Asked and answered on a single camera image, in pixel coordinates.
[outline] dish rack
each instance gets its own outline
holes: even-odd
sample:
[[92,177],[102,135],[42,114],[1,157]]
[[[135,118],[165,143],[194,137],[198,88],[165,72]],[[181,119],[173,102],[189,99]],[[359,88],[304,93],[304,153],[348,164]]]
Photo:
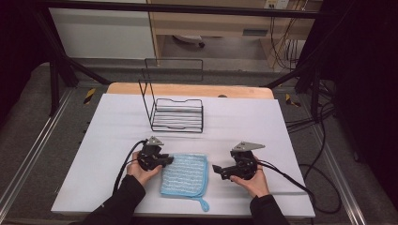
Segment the dish rack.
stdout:
[[149,125],[153,131],[202,133],[201,99],[157,98],[152,83],[195,83],[203,80],[201,59],[145,59],[139,79]]

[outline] wooden edge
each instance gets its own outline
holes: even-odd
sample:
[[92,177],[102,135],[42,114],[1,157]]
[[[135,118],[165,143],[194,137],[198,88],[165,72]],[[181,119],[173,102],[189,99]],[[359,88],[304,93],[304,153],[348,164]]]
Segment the wooden edge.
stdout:
[[[263,98],[274,99],[273,93],[265,87],[247,86],[218,86],[218,85],[190,85],[190,84],[163,84],[153,83],[155,95],[160,96],[194,96],[219,97],[224,95],[230,98]],[[107,94],[141,95],[140,85],[137,82],[114,82],[109,85]]]

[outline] white wall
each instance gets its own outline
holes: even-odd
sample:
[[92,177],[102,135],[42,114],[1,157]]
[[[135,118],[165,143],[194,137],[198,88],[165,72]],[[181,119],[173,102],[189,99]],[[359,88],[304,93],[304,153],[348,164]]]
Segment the white wall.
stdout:
[[[145,3],[145,0],[97,0]],[[67,55],[78,58],[155,57],[147,12],[50,9]]]

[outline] human hand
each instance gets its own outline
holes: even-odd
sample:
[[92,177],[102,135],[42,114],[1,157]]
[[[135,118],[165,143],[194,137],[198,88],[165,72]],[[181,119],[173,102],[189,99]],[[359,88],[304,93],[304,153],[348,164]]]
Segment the human hand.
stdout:
[[250,180],[243,180],[234,175],[231,175],[230,179],[238,185],[246,188],[252,198],[255,196],[260,198],[269,194],[267,179],[263,173],[263,166],[261,165],[257,165],[257,171],[255,172],[254,177]]
[[162,166],[159,165],[152,171],[144,171],[143,168],[141,168],[140,164],[137,161],[137,156],[138,156],[138,152],[135,152],[132,154],[132,163],[130,163],[127,166],[127,169],[126,169],[127,174],[133,175],[138,180],[138,182],[140,182],[140,184],[142,186],[145,186],[146,182],[148,182],[150,180],[150,178],[152,178],[153,176],[155,176],[156,174],[158,174],[161,171]]

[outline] blue towel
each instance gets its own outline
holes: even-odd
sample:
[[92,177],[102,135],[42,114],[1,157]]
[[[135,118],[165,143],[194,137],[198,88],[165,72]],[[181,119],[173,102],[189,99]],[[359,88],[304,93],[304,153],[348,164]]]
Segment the blue towel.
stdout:
[[173,163],[162,172],[161,194],[199,201],[203,211],[209,205],[202,199],[207,187],[207,157],[199,154],[174,154]]

